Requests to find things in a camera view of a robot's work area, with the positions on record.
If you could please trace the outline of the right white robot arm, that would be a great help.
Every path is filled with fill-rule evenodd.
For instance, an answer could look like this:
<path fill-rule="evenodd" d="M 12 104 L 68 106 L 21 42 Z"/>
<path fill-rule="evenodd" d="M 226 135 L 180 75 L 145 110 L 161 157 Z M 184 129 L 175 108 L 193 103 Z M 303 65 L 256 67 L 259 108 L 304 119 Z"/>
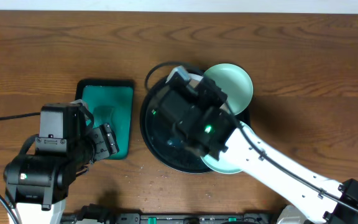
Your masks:
<path fill-rule="evenodd" d="M 358 181 L 329 179 L 269 146 L 233 115 L 209 78 L 177 67 L 165 84 L 156 115 L 188 151 L 226 162 L 287 199 L 278 223 L 358 223 Z"/>

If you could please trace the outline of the white plate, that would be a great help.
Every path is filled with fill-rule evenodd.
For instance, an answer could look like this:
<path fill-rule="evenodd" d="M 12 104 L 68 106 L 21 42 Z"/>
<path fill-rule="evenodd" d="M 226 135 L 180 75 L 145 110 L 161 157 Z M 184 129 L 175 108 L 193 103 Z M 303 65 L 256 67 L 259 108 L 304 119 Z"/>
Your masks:
<path fill-rule="evenodd" d="M 192 88 L 196 88 L 198 86 L 198 84 L 200 83 L 200 81 L 203 79 L 203 76 L 196 75 L 193 73 L 189 73 L 189 77 L 190 77 L 189 85 Z"/>

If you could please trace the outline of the mint green plate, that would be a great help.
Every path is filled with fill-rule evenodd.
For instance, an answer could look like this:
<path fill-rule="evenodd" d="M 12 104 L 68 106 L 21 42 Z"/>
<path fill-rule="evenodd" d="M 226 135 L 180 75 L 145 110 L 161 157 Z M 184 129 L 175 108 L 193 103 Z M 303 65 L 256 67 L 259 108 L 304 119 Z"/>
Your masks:
<path fill-rule="evenodd" d="M 218 160 L 210 155 L 201 158 L 204 164 L 220 174 L 238 174 L 243 172 L 239 162 L 232 156 L 221 156 Z"/>
<path fill-rule="evenodd" d="M 221 63 L 207 69 L 204 76 L 212 79 L 227 95 L 227 102 L 235 115 L 250 105 L 254 87 L 249 74 L 241 67 Z"/>

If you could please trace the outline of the green scrubbing sponge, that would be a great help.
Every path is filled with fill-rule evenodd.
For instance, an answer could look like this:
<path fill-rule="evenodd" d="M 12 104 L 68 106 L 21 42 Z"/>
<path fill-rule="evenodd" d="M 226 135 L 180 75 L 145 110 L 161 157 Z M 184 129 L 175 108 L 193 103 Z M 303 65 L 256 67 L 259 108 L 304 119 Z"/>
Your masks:
<path fill-rule="evenodd" d="M 100 126 L 105 123 L 111 124 L 113 114 L 114 114 L 114 107 L 97 106 L 93 111 L 94 125 Z"/>

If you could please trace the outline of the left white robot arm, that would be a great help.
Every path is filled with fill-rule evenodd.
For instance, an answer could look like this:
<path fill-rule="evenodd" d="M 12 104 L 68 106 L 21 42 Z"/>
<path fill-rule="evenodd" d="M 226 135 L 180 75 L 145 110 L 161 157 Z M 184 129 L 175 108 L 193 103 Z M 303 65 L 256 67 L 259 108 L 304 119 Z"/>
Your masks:
<path fill-rule="evenodd" d="M 10 223 L 60 223 L 69 186 L 91 164 L 118 152 L 110 124 L 95 127 L 85 103 L 44 105 L 39 133 L 4 170 Z"/>

